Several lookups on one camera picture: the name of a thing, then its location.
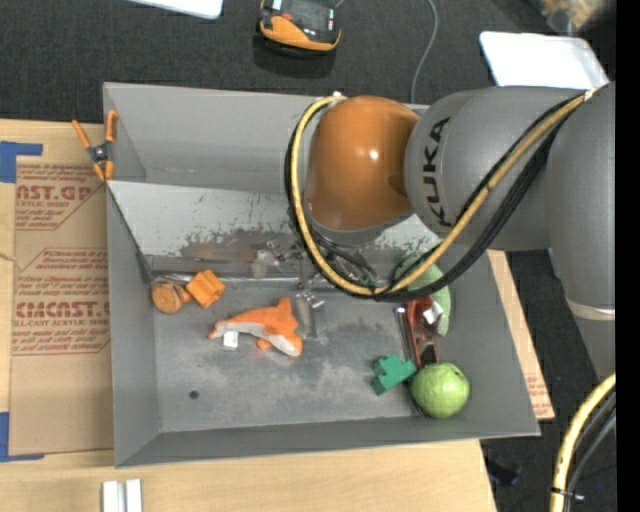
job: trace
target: cardboard box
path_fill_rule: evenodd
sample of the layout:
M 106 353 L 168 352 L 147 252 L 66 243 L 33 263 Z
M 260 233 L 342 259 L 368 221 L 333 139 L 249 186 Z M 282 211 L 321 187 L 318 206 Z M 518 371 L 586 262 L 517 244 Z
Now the cardboard box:
M 101 125 L 86 130 L 103 140 Z M 10 228 L 0 229 L 1 293 L 11 297 L 2 301 L 0 333 L 2 378 L 11 347 L 10 388 L 2 387 L 10 389 L 9 454 L 109 448 L 105 187 L 71 123 L 1 121 L 0 141 L 0 218 Z
M 243 335 L 236 351 L 206 338 L 218 319 L 296 299 L 297 265 L 258 282 L 251 265 L 256 247 L 293 239 L 282 169 L 312 102 L 106 84 L 105 113 L 120 117 L 107 199 L 116 465 L 539 432 L 487 256 L 451 287 L 451 328 L 438 351 L 467 374 L 472 397 L 448 420 L 418 414 L 402 387 L 382 397 L 371 388 L 371 364 L 403 350 L 391 304 L 320 284 L 327 329 L 294 360 Z M 410 218 L 373 250 L 393 264 L 430 236 Z M 153 308 L 150 275 L 204 267 L 228 280 L 211 308 Z

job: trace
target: white paper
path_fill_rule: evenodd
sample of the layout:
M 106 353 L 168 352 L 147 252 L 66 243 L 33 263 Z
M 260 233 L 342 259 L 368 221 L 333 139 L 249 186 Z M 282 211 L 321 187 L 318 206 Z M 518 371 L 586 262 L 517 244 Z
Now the white paper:
M 129 0 L 138 4 L 160 7 L 206 19 L 215 19 L 222 12 L 222 0 Z
M 592 48 L 577 37 L 483 32 L 480 46 L 500 86 L 584 90 L 609 82 Z

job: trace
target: orange clamp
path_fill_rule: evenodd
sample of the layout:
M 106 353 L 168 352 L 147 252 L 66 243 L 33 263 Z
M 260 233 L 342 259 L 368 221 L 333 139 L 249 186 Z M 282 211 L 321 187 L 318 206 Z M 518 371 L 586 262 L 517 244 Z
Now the orange clamp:
M 92 146 L 91 142 L 89 142 L 89 137 L 87 137 L 87 133 L 82 126 L 80 126 L 80 123 L 75 119 L 71 121 L 82 147 L 87 150 L 89 157 L 93 161 L 93 170 L 102 182 L 113 179 L 115 174 L 115 165 L 113 161 L 109 159 L 107 147 L 116 141 L 118 119 L 118 113 L 115 110 L 110 110 L 107 114 L 105 143 L 101 146 Z

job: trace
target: green apple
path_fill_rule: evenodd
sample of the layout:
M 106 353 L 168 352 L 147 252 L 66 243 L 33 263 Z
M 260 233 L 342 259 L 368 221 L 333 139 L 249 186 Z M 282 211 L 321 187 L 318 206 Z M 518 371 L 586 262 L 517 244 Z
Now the green apple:
M 409 386 L 416 404 L 432 418 L 449 418 L 467 403 L 471 386 L 453 363 L 438 362 L 425 366 Z

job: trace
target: white label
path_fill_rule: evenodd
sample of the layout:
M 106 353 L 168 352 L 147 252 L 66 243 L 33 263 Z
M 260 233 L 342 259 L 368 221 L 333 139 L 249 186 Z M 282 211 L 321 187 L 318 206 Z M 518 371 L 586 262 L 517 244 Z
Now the white label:
M 440 315 L 442 315 L 442 313 L 444 313 L 442 306 L 440 306 L 440 304 L 438 304 L 434 300 L 431 307 L 427 309 L 424 313 L 422 313 L 422 316 L 424 317 L 424 319 L 427 321 L 429 325 L 433 325 L 436 323 L 436 320 L 440 318 Z
M 238 332 L 225 332 L 222 338 L 222 345 L 227 348 L 238 348 Z

